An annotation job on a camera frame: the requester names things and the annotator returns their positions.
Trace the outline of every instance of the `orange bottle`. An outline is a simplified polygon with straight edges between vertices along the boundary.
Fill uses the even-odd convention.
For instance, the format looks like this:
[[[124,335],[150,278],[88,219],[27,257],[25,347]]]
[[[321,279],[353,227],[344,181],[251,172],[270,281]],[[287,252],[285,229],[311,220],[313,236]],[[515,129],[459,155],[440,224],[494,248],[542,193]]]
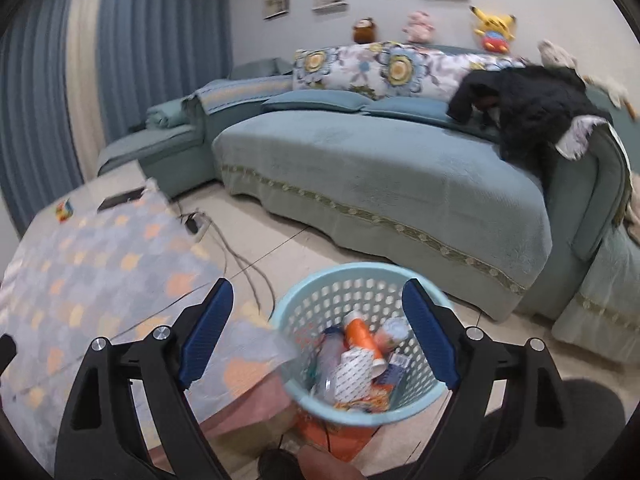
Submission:
[[[347,338],[349,348],[357,346],[373,350],[373,376],[378,377],[386,370],[386,361],[382,357],[382,352],[373,340],[371,332],[364,322],[364,317],[360,311],[354,310],[344,316],[344,335]]]

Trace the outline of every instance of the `foot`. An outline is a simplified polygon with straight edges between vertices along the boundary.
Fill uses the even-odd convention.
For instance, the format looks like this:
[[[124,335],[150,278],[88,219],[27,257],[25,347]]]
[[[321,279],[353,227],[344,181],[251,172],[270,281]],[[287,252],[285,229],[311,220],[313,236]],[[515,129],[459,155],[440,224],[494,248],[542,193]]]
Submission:
[[[268,449],[258,459],[260,480],[305,480],[298,459],[284,449]]]

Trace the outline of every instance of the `patterned tablecloth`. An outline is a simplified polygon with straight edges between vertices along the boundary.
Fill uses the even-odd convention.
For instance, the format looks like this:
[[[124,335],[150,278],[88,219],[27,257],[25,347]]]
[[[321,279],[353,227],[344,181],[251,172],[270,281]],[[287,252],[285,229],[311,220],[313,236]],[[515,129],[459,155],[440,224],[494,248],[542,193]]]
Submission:
[[[41,219],[40,234],[23,239],[0,289],[0,334],[18,347],[2,375],[2,406],[49,471],[66,399],[92,339],[117,344],[171,325],[222,275],[153,183],[139,201],[100,213],[81,209],[63,224],[49,223],[48,232]],[[206,420],[293,357],[261,318],[235,308],[203,378],[187,393],[196,418]],[[139,381],[133,393],[154,447],[159,440]]]

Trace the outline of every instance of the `pikachu plush toy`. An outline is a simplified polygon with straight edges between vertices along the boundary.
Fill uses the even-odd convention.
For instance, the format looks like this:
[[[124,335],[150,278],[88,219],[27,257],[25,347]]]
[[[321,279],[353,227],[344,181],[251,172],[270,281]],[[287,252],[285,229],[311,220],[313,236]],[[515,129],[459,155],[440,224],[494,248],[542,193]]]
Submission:
[[[515,36],[511,34],[509,27],[515,25],[516,17],[513,15],[492,16],[485,14],[477,7],[471,7],[471,12],[482,22],[475,30],[476,34],[482,36],[482,47],[487,52],[508,54],[509,42],[516,39]]]

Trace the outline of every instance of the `stuffed animal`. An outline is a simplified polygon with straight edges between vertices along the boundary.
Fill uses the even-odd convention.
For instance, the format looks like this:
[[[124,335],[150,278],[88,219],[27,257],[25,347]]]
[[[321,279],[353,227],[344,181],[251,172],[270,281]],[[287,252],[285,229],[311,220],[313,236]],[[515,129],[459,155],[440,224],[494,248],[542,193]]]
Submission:
[[[373,18],[358,20],[358,22],[353,25],[353,41],[359,44],[375,42],[376,28]]]
[[[543,40],[538,43],[538,50],[542,58],[542,65],[550,66],[567,66],[574,70],[578,67],[578,60],[569,54],[564,48],[551,43],[549,40]]]
[[[626,111],[629,112],[631,119],[635,121],[638,118],[635,108],[629,102],[629,90],[623,87],[619,82],[611,77],[602,79],[591,75],[586,75],[582,79],[584,82],[603,90],[609,95],[609,99],[616,108],[622,108],[625,105]]]
[[[549,40],[543,40],[538,43],[538,50],[542,58],[542,65],[550,66],[567,66],[576,70],[578,68],[578,60],[569,54],[564,48],[551,43]],[[609,99],[616,108],[622,108],[624,105],[629,112],[631,118],[635,121],[638,118],[635,108],[629,102],[629,92],[620,83],[611,77],[602,79],[594,76],[584,76],[584,82],[600,88],[609,95]]]
[[[429,15],[423,10],[416,10],[409,14],[409,23],[402,29],[407,33],[406,40],[411,43],[429,43],[433,39],[433,31]]]
[[[482,22],[479,28],[475,29],[478,36],[482,36],[482,47],[487,52],[497,52],[498,54],[507,54],[509,52],[509,42],[515,40],[515,36],[511,34],[509,27],[516,23],[516,17],[494,16],[485,14],[477,7],[470,7]]]

